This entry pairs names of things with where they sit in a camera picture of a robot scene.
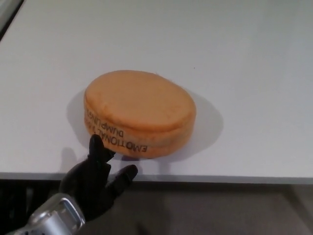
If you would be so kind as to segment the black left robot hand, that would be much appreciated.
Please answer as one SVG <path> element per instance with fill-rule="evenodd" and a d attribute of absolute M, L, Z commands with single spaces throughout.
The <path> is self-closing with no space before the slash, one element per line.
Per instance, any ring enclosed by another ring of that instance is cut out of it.
<path fill-rule="evenodd" d="M 87 158 L 74 166 L 60 183 L 59 192 L 74 198 L 87 222 L 107 212 L 138 173 L 137 166 L 131 164 L 109 181 L 111 165 L 108 161 L 114 154 L 104 146 L 99 135 L 93 134 Z"/>

